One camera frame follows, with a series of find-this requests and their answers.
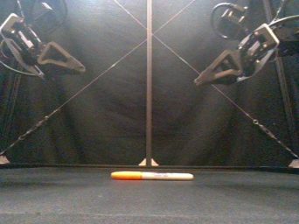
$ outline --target black curtain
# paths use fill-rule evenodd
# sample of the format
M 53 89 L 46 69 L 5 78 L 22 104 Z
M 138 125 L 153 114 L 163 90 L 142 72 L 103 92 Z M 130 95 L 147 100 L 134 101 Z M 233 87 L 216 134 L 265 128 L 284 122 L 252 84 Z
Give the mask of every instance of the black curtain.
M 63 18 L 62 5 L 47 2 Z M 58 72 L 47 80 L 22 76 L 3 147 L 93 82 L 7 156 L 17 163 L 138 165 L 146 158 L 147 1 L 66 2 L 63 26 L 42 37 L 67 49 L 87 72 Z M 266 22 L 264 1 L 238 1 L 249 2 L 249 25 L 256 29 Z M 293 158 L 245 114 L 292 144 L 276 64 L 233 86 L 218 85 L 245 111 L 216 87 L 193 83 L 200 76 L 194 70 L 205 70 L 240 43 L 224 40 L 212 29 L 220 3 L 154 0 L 154 160 L 159 165 L 286 166 Z M 33 4 L 25 1 L 25 13 L 31 13 Z M 5 69 L 2 80 L 15 76 Z

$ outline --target black mat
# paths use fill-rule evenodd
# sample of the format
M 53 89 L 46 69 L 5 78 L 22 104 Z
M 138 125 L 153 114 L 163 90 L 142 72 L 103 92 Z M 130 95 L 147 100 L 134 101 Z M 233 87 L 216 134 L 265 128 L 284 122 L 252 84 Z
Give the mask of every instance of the black mat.
M 125 181 L 113 170 L 0 170 L 0 223 L 299 223 L 298 175 L 194 171 Z

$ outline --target marker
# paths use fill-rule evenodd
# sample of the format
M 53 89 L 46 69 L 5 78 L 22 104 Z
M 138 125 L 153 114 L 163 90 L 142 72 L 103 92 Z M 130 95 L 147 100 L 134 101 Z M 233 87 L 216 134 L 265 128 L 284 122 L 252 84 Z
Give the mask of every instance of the marker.
M 142 180 L 142 179 L 193 180 L 193 175 L 190 173 L 175 173 L 175 172 L 115 171 L 111 173 L 111 178 L 126 180 Z

